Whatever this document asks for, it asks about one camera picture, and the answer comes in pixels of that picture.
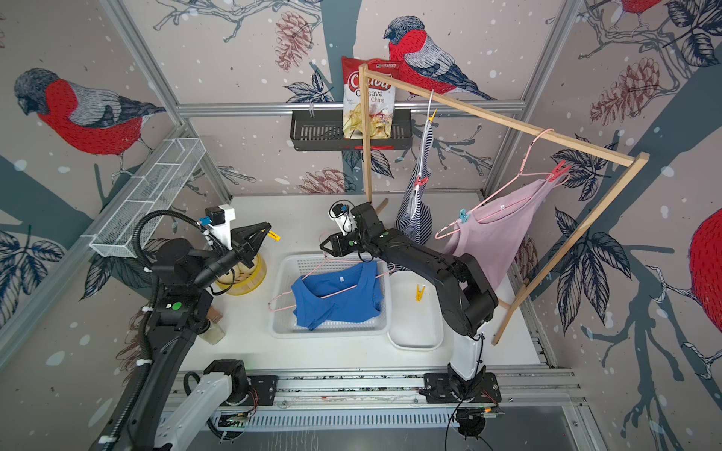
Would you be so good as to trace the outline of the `blue tank top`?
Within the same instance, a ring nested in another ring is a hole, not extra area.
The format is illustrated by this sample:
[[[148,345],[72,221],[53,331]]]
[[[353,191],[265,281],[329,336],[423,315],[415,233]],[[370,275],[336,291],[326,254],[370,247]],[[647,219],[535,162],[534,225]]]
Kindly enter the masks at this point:
[[[363,323],[379,317],[383,310],[384,295],[375,262],[300,277],[291,291],[297,325],[312,331],[327,321]]]

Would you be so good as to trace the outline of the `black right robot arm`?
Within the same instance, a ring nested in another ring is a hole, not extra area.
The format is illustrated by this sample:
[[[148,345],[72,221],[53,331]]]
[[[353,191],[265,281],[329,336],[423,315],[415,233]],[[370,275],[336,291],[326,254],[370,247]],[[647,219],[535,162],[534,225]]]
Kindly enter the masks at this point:
[[[328,215],[340,231],[321,243],[323,252],[333,257],[368,254],[434,286],[442,317],[456,334],[449,374],[465,383],[476,379],[482,370],[479,329],[494,317],[498,297],[475,257],[455,257],[413,242],[402,231],[385,227],[370,203],[353,206],[342,199]]]

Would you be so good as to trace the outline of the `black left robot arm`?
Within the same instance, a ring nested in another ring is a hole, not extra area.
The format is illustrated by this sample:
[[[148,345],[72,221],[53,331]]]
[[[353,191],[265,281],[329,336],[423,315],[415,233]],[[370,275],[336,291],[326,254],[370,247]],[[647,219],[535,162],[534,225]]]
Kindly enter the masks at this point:
[[[220,210],[207,213],[207,217],[194,220],[172,210],[155,210],[143,216],[133,230],[133,251],[152,276],[152,295],[137,330],[137,369],[91,445],[93,450],[188,449],[223,403],[243,402],[250,395],[244,362],[216,360],[182,405],[168,419],[162,417],[187,353],[198,336],[210,331],[208,313],[218,295],[212,291],[212,284],[239,263],[252,268],[272,229],[268,222],[235,227],[222,242],[213,230],[220,223]],[[199,250],[186,239],[173,239],[149,259],[141,242],[142,232],[152,220],[164,216],[198,230],[209,249]]]

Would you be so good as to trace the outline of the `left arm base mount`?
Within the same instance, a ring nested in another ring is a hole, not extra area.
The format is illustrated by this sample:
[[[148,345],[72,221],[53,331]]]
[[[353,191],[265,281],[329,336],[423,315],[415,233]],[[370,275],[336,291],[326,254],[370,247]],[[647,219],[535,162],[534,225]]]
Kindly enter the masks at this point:
[[[239,401],[224,401],[220,404],[225,407],[251,408],[270,407],[275,404],[276,391],[278,390],[279,378],[276,375],[248,376],[248,394]]]

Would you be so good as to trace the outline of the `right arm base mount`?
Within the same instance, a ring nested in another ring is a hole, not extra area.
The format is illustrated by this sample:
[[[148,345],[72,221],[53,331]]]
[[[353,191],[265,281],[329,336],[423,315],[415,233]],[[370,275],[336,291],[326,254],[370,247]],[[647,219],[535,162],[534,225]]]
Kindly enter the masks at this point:
[[[470,381],[464,381],[454,372],[426,373],[419,394],[430,404],[462,402],[498,405],[502,402],[498,378],[487,371],[479,372]]]

